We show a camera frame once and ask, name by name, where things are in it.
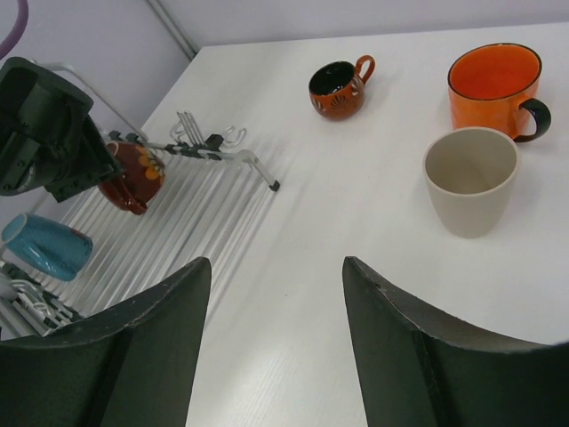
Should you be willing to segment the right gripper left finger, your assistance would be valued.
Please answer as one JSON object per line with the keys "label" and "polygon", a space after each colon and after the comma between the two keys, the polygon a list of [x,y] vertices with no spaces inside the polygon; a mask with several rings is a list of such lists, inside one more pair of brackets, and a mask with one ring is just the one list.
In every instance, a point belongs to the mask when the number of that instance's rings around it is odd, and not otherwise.
{"label": "right gripper left finger", "polygon": [[210,298],[198,257],[45,337],[1,343],[3,426],[183,426]]}

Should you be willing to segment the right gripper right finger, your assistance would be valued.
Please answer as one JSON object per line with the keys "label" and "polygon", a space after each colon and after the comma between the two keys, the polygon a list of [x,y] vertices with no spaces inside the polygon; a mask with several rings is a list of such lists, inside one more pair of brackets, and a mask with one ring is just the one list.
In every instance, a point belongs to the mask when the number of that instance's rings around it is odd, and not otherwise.
{"label": "right gripper right finger", "polygon": [[342,281],[369,425],[567,425],[566,343],[474,326],[356,257],[345,259]]}

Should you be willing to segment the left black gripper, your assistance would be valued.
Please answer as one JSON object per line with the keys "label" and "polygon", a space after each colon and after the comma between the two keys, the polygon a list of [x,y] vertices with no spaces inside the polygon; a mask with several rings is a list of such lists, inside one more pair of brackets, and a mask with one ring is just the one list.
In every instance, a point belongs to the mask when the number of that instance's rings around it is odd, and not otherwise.
{"label": "left black gripper", "polygon": [[63,202],[118,176],[89,112],[92,99],[21,57],[1,67],[1,194],[43,188]]}

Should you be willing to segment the red floral white-inside cup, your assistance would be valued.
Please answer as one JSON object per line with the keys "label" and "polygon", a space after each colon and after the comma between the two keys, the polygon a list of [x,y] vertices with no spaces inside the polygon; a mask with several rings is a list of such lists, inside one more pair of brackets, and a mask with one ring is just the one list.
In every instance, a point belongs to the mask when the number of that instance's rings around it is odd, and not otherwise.
{"label": "red floral white-inside cup", "polygon": [[135,143],[110,141],[106,147],[123,171],[102,182],[99,191],[117,208],[135,215],[144,214],[149,201],[164,184],[164,162],[149,149]]}

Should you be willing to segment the blue speckled mug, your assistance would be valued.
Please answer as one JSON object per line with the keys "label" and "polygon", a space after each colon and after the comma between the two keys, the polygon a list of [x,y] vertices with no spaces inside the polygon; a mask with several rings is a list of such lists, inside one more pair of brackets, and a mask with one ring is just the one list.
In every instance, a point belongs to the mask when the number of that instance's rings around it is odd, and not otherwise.
{"label": "blue speckled mug", "polygon": [[92,239],[48,218],[20,213],[1,232],[2,244],[44,274],[72,281],[89,261]]}

